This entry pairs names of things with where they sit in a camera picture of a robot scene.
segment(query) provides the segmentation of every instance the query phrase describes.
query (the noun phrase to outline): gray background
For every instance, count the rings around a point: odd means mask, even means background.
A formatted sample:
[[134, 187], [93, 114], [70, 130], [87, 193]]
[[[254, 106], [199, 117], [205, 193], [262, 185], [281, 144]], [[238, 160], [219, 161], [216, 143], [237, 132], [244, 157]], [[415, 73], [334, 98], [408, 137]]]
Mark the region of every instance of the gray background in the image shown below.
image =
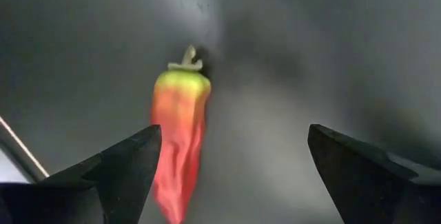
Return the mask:
[[[57, 172], [148, 125], [158, 74], [202, 45], [187, 223], [341, 223], [308, 126], [440, 168], [440, 20], [439, 0], [0, 0], [0, 114]], [[140, 223], [163, 223], [151, 199]]]

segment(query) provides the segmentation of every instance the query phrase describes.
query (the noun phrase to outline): red chili pepper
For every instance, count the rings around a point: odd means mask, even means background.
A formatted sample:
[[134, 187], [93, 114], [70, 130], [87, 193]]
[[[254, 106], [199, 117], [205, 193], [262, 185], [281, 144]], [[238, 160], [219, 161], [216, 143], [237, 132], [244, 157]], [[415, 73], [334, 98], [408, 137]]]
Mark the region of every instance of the red chili pepper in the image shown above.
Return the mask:
[[153, 182], [154, 196], [171, 224], [185, 218], [199, 169], [205, 103], [211, 84], [198, 71], [202, 61], [188, 47], [182, 64], [170, 63], [154, 86], [152, 124], [161, 126], [162, 145]]

